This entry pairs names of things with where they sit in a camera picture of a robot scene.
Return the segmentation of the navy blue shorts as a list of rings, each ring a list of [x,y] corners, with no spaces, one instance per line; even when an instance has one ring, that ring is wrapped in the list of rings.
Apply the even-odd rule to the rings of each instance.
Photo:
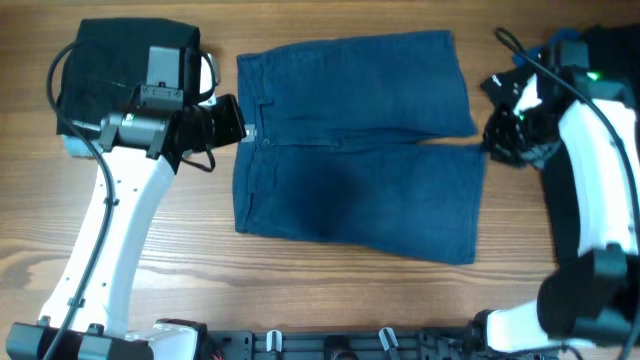
[[[291,44],[237,70],[238,232],[474,262],[485,155],[449,31]]]

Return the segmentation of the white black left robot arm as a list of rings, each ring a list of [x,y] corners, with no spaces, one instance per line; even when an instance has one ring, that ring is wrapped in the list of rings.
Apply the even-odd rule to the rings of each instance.
[[[88,142],[98,172],[71,257],[33,324],[15,323],[13,359],[212,359],[205,324],[161,319],[128,326],[136,268],[154,214],[181,164],[241,141],[233,95],[219,96],[217,65],[199,49],[153,46],[146,81],[106,115]]]

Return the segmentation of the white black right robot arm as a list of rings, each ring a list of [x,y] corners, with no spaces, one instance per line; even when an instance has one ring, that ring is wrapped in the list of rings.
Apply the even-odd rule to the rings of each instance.
[[[483,134],[498,162],[542,171],[558,269],[537,297],[481,313],[466,348],[507,356],[639,343],[638,119],[631,84],[594,70],[584,42],[529,59],[532,75]]]

